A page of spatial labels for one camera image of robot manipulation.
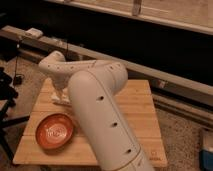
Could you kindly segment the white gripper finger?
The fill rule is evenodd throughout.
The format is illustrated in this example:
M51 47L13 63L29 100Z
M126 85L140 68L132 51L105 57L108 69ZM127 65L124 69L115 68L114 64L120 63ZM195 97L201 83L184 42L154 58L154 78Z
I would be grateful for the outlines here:
M55 99L59 99L59 100L60 100L60 93L59 93L58 91L55 91L55 92L53 93L53 95L54 95L54 98L55 98Z
M68 99L69 100L69 97L68 97L68 95L66 93L63 93L62 97L63 97L63 99Z

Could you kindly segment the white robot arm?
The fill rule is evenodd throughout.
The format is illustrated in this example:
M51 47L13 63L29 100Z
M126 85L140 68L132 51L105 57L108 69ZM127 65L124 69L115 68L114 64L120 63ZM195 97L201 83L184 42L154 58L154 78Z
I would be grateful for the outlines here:
M112 60L68 62L59 51L39 62L57 95L71 107L103 171L155 171L119 109L114 95L127 80L126 67Z

